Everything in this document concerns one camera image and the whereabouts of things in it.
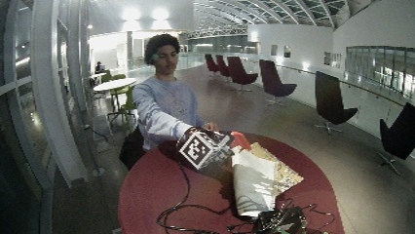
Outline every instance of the chair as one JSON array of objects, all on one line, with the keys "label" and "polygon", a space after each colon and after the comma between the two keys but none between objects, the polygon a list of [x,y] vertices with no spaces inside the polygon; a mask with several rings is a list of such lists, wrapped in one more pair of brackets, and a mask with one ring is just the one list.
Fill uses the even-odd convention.
[{"label": "chair", "polygon": [[[415,148],[415,106],[405,103],[403,109],[395,119],[392,125],[387,126],[387,123],[380,119],[380,139],[384,151],[400,159],[405,159]],[[392,165],[393,159],[388,159],[380,152],[377,155],[385,160],[384,164],[388,164],[392,170],[400,175],[397,169]]]},{"label": "chair", "polygon": [[[113,76],[111,76],[111,73],[110,73],[110,71],[109,70],[103,70],[103,71],[106,71],[105,72],[105,74],[101,76],[101,83],[105,83],[105,82],[107,82],[107,81],[110,81],[111,79],[113,79]],[[101,106],[101,99],[102,98],[105,98],[105,96],[106,96],[106,93],[105,93],[105,91],[102,91],[102,92],[93,92],[93,94],[91,94],[91,100],[98,100],[98,105]]]},{"label": "chair", "polygon": [[125,141],[122,143],[121,151],[119,151],[119,160],[123,165],[130,168],[138,159],[145,155],[145,150],[142,149],[143,144],[143,136],[139,131],[139,127],[135,126],[134,130],[125,137]]},{"label": "chair", "polygon": [[135,106],[133,104],[131,101],[131,90],[133,90],[134,86],[129,86],[127,87],[127,91],[126,91],[126,103],[121,106],[121,110],[122,110],[122,115],[126,116],[126,121],[127,121],[127,125],[129,125],[129,132],[130,132],[130,118],[129,116],[131,115],[134,123],[137,122],[137,119],[134,117],[134,114],[130,113],[131,110],[135,110]]},{"label": "chair", "polygon": [[[126,78],[125,74],[117,74],[113,76],[111,80],[119,80],[119,79],[125,79],[125,78]],[[125,94],[127,92],[127,90],[129,90],[129,86],[122,87],[119,89],[110,90],[113,111],[115,111],[114,98],[118,99],[118,97],[115,97],[115,96]]]},{"label": "chair", "polygon": [[216,75],[216,72],[219,71],[219,67],[218,67],[216,63],[214,62],[210,54],[205,54],[205,60],[206,60],[209,71],[211,71],[214,73],[214,75]]},{"label": "chair", "polygon": [[226,77],[226,81],[230,82],[230,77],[231,77],[230,69],[224,64],[223,56],[216,55],[216,63],[218,63],[220,75],[223,75]]},{"label": "chair", "polygon": [[338,78],[318,71],[315,73],[315,102],[316,112],[327,120],[326,126],[315,125],[318,128],[342,132],[330,126],[344,123],[357,112],[356,108],[343,108]]},{"label": "chair", "polygon": [[270,104],[279,104],[284,106],[276,97],[288,96],[295,88],[295,84],[283,84],[280,76],[278,74],[275,63],[271,60],[259,59],[259,69],[264,93],[274,96],[274,100],[268,100]]},{"label": "chair", "polygon": [[240,85],[240,89],[236,91],[251,92],[251,90],[243,89],[243,85],[248,85],[255,82],[258,78],[258,73],[246,73],[239,57],[227,57],[227,59],[232,82]]}]

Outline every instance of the red chair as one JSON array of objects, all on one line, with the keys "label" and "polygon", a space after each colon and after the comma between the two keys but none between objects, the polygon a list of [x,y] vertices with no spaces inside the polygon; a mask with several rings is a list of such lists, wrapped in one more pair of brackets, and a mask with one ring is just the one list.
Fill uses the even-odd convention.
[{"label": "red chair", "polygon": [[296,85],[283,84],[272,61],[259,59],[259,68],[264,93],[274,96],[274,99],[268,100],[270,105],[282,105],[282,103],[276,101],[276,97],[288,96],[294,92]]},{"label": "red chair", "polygon": [[248,85],[255,82],[258,78],[258,73],[247,74],[243,68],[243,64],[239,57],[227,57],[228,59],[228,68],[230,68],[230,75],[232,78],[232,82],[240,85],[240,89],[236,91],[247,91],[244,90],[243,85]]},{"label": "red chair", "polygon": [[214,75],[216,75],[216,72],[219,71],[219,66],[214,62],[210,54],[205,54],[205,60],[206,60],[209,71],[211,71]]},{"label": "red chair", "polygon": [[223,61],[223,56],[216,55],[216,63],[218,63],[220,75],[223,75],[226,77],[227,82],[230,82],[228,78],[231,77],[231,75],[230,75],[228,67],[226,66],[224,61]]}]

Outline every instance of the dark red chair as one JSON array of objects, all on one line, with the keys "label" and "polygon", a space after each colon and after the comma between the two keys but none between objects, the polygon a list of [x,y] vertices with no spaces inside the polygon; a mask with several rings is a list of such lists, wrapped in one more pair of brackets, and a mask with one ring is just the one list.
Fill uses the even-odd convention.
[{"label": "dark red chair", "polygon": [[214,73],[214,75],[216,75],[216,72],[219,71],[219,66],[214,62],[210,54],[205,54],[205,60],[206,60],[209,71],[211,71]]},{"label": "dark red chair", "polygon": [[218,63],[220,75],[223,75],[226,77],[227,82],[230,82],[228,79],[231,75],[230,75],[228,67],[224,64],[223,56],[216,55],[216,63]]},{"label": "dark red chair", "polygon": [[272,61],[259,59],[259,69],[264,93],[274,96],[274,99],[268,100],[270,105],[279,104],[284,106],[279,101],[276,101],[276,97],[288,96],[294,92],[296,85],[283,84],[276,71],[275,63]]},{"label": "dark red chair", "polygon": [[[415,106],[408,102],[404,104],[397,118],[389,128],[383,119],[380,119],[380,139],[384,151],[391,157],[405,159],[415,148]],[[392,165],[395,161],[388,159],[380,152],[377,155],[385,160],[383,165],[388,164],[399,175],[399,171]]]},{"label": "dark red chair", "polygon": [[328,134],[331,130],[342,132],[330,127],[330,124],[344,123],[355,115],[357,108],[343,108],[339,80],[320,71],[315,73],[315,104],[318,114],[327,120],[326,126],[315,127],[327,129]]},{"label": "dark red chair", "polygon": [[258,73],[251,73],[251,74],[246,73],[239,57],[227,57],[227,59],[228,59],[228,69],[230,69],[232,82],[240,85],[240,89],[236,91],[251,92],[251,90],[243,89],[243,85],[248,85],[255,82],[258,78]]}]

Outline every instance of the chair base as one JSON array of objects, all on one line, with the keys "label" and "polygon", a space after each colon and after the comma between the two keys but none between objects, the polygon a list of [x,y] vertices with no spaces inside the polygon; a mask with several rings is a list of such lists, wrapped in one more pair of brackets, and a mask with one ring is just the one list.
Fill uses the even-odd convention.
[{"label": "chair base", "polygon": [[130,117],[129,117],[129,116],[133,117],[133,123],[134,123],[134,124],[137,123],[137,118],[135,118],[134,114],[130,113],[129,110],[121,109],[121,112],[122,112],[122,123],[123,123],[123,125],[127,125],[127,127],[129,127],[129,133],[131,133],[131,128],[130,128]]},{"label": "chair base", "polygon": [[286,107],[286,105],[283,104],[283,102],[282,102],[280,100],[276,100],[276,97],[275,97],[275,96],[274,96],[274,99],[267,100],[267,102],[268,102],[268,106],[270,106],[270,105],[274,105],[274,104],[278,104],[279,106]]},{"label": "chair base", "polygon": [[388,165],[389,166],[389,168],[393,170],[393,172],[400,176],[400,173],[399,173],[399,171],[397,171],[397,169],[396,169],[396,167],[393,166],[393,162],[395,162],[395,160],[393,159],[388,159],[380,152],[377,152],[377,155],[383,158],[383,160],[384,160],[384,162],[380,164],[381,166],[384,166],[384,165]]},{"label": "chair base", "polygon": [[244,89],[243,89],[243,85],[240,85],[240,89],[238,89],[238,90],[231,90],[231,91],[251,92],[251,90],[244,90]]},{"label": "chair base", "polygon": [[326,125],[314,125],[314,127],[326,129],[328,135],[332,134],[332,131],[342,133],[342,130],[332,128],[330,125],[331,125],[331,123],[326,122]]}]

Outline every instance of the floor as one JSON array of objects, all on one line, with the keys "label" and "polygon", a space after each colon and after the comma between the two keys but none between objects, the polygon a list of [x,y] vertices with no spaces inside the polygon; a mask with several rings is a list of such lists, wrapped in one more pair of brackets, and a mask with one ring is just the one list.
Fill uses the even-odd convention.
[{"label": "floor", "polygon": [[[142,69],[129,77],[137,77],[139,82],[151,74],[151,69]],[[238,85],[213,76],[205,65],[177,71],[177,77],[190,83],[197,93],[205,120],[216,122],[222,130],[254,133],[287,143],[316,163],[332,183],[344,233],[415,233],[413,169],[396,161],[399,176],[380,166],[376,152],[383,152],[383,148],[377,138],[348,124],[336,126],[343,133],[328,135],[314,127],[323,124],[323,119],[312,107],[290,98],[283,98],[286,107],[267,105],[271,97],[260,87],[246,86],[252,92],[231,91]],[[121,117],[111,127],[105,121],[105,113],[111,109],[109,98],[94,100],[91,105],[85,117],[90,128],[81,134],[81,151],[89,150],[82,160],[90,177],[69,189],[60,173],[56,174],[54,234],[121,233],[117,204],[127,170],[118,154],[129,129]]]}]

